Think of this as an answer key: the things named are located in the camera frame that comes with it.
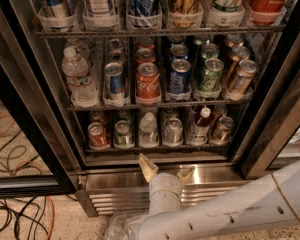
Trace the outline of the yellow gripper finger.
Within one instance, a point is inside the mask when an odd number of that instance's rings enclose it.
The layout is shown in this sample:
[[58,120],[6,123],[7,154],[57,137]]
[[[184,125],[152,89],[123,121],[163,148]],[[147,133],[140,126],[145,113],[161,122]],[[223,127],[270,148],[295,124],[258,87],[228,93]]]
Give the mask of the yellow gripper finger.
[[158,166],[149,160],[143,153],[139,154],[138,162],[145,180],[150,183],[158,174]]
[[176,177],[179,179],[179,181],[185,185],[187,181],[192,177],[193,173],[195,171],[195,167],[191,166],[188,169],[180,170]]

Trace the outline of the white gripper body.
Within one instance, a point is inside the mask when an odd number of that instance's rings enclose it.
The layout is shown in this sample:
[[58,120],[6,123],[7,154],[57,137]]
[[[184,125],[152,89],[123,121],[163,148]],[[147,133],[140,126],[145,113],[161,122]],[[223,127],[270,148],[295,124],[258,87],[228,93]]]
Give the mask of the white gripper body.
[[176,176],[168,173],[155,176],[149,184],[149,215],[179,210],[182,190],[183,185]]

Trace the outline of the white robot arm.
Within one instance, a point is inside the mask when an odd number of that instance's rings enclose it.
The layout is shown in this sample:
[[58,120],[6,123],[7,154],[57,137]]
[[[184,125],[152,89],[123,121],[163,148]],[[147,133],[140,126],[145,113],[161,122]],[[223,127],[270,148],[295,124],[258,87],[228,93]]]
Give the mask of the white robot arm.
[[136,239],[197,240],[298,224],[300,160],[196,206],[152,215]]

